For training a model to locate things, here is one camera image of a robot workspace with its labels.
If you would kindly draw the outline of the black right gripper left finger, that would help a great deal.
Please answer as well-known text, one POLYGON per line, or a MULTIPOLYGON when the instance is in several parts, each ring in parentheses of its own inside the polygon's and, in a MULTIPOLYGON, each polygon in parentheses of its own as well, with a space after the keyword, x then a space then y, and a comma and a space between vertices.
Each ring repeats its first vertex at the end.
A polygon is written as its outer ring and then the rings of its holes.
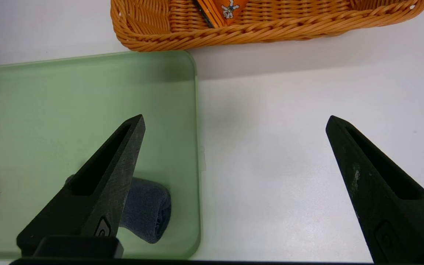
POLYGON ((120 258, 116 237, 146 131, 124 121, 17 236, 24 258, 120 258))

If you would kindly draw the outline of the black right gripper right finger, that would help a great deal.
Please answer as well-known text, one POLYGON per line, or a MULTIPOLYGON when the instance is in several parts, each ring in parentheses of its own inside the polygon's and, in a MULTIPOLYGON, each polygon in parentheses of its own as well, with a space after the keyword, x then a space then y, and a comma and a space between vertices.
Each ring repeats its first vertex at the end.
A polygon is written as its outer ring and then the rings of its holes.
POLYGON ((424 188, 351 123, 325 132, 372 260, 424 264, 424 188))

